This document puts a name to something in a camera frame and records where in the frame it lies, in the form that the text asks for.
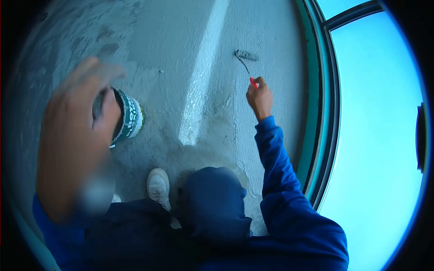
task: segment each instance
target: concrete floor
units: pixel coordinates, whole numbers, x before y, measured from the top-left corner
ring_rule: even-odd
[[[256,119],[245,97],[249,76],[233,52],[260,56],[247,65],[274,92],[273,114],[296,168],[307,89],[304,45],[291,1],[54,0],[46,11],[2,96],[9,105],[2,128],[10,125],[2,159],[13,164],[7,189],[30,226],[37,229],[31,205],[43,110],[72,68],[96,55],[126,68],[128,77],[113,85],[145,111],[143,131],[112,150],[122,201],[147,197],[145,180],[154,167],[167,171],[172,203],[189,172],[228,167],[248,189],[246,215],[253,218],[253,233],[266,234]]]

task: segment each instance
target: glass pane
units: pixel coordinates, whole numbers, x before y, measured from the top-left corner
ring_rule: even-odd
[[[419,196],[415,64],[386,12],[332,31],[341,84],[335,168],[319,213],[347,234],[349,270],[381,270]]]
[[[316,0],[324,19],[328,20],[341,12],[367,2],[367,0]]]

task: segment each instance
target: red roller handle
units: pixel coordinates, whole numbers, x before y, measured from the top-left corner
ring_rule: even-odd
[[[258,89],[258,83],[255,82],[255,78],[250,77],[250,84],[255,87],[255,89]]]

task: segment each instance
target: worker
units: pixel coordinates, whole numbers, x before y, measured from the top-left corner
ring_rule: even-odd
[[[247,101],[259,122],[255,140],[265,169],[260,208],[269,235],[252,236],[246,191],[227,168],[207,167],[187,179],[172,212],[181,229],[170,225],[170,184],[162,169],[147,177],[149,198],[112,203],[97,218],[83,215],[80,191],[109,157],[121,116],[107,86],[123,73],[84,59],[44,113],[33,215],[61,270],[347,270],[345,233],[302,194],[262,77],[255,79],[258,89],[249,85]],[[92,104],[102,89],[101,114],[93,120]]]

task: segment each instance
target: teal wall trim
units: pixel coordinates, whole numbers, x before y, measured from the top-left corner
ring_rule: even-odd
[[[297,178],[310,200],[324,158],[329,127],[330,80],[325,41],[309,0],[295,0],[304,27],[308,69],[306,130]]]

